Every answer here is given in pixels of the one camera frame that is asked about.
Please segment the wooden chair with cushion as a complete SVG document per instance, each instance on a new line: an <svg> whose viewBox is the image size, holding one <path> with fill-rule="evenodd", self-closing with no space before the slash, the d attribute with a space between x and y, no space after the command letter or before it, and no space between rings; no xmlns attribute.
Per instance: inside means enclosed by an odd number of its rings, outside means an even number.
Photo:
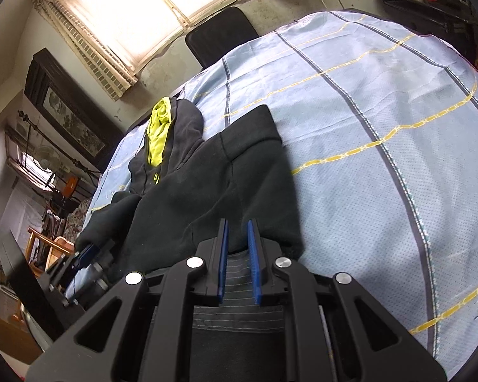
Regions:
<svg viewBox="0 0 478 382"><path fill-rule="evenodd" d="M25 259L36 278L39 278L63 255L69 256L75 252L74 245L63 237L53 241L32 227L29 227L27 232L29 237L26 243Z"/></svg>

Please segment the left checkered curtain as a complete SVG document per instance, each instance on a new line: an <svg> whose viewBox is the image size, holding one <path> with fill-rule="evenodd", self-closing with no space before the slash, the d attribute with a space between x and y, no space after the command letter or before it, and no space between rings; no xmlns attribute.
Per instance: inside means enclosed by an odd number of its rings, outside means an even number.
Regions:
<svg viewBox="0 0 478 382"><path fill-rule="evenodd" d="M119 100L138 79L61 0L34 0L34 9L63 38L108 96Z"/></svg>

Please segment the dark framed landscape painting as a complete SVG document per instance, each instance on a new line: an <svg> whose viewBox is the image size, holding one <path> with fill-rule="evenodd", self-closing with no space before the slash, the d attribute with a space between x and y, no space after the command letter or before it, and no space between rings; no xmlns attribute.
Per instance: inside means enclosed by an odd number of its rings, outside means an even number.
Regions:
<svg viewBox="0 0 478 382"><path fill-rule="evenodd" d="M48 49L33 55L24 94L54 129L104 171L123 132L69 76Z"/></svg>

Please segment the light blue striped bedsheet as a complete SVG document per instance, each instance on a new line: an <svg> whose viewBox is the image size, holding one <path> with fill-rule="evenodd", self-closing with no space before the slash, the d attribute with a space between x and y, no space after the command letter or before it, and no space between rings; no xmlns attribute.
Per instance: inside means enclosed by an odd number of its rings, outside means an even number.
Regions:
<svg viewBox="0 0 478 382"><path fill-rule="evenodd" d="M358 12L319 12L226 53L174 99L211 138L269 108L310 272L347 272L444 369L478 381L478 72L443 40ZM85 219L127 191L148 122L127 135ZM248 244L222 305L193 316L194 381L283 381L284 315L257 305Z"/></svg>

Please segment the black computer desk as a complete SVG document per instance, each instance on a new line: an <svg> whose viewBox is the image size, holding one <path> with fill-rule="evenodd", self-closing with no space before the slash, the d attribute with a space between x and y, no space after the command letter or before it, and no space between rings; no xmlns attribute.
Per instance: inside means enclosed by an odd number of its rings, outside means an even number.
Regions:
<svg viewBox="0 0 478 382"><path fill-rule="evenodd" d="M470 0L381 0L389 18L450 43L468 61L478 57L478 12Z"/></svg>

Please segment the bright window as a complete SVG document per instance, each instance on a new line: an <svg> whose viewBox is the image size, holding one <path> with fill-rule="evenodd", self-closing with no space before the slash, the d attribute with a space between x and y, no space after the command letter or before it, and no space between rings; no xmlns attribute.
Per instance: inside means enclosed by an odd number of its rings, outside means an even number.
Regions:
<svg viewBox="0 0 478 382"><path fill-rule="evenodd" d="M236 0L61 0L133 73Z"/></svg>

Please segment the black hoodie yellow zipper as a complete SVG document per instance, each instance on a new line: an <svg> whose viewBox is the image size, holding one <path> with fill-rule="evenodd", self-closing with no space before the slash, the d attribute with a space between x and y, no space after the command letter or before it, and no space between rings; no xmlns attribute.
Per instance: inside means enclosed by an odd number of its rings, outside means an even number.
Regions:
<svg viewBox="0 0 478 382"><path fill-rule="evenodd" d="M205 138L204 118L192 102L164 98L128 169L129 189L97 210L76 240L80 253L109 250L111 282L192 256L217 235L222 220L233 253L247 247L250 220L287 256L303 253L293 176L265 105Z"/></svg>

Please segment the black office chair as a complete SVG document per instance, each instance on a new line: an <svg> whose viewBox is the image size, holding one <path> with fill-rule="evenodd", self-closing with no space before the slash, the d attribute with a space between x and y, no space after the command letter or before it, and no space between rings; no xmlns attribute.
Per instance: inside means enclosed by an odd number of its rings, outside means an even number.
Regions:
<svg viewBox="0 0 478 382"><path fill-rule="evenodd" d="M228 7L189 32L185 43L206 69L229 51L258 37L244 13L237 7Z"/></svg>

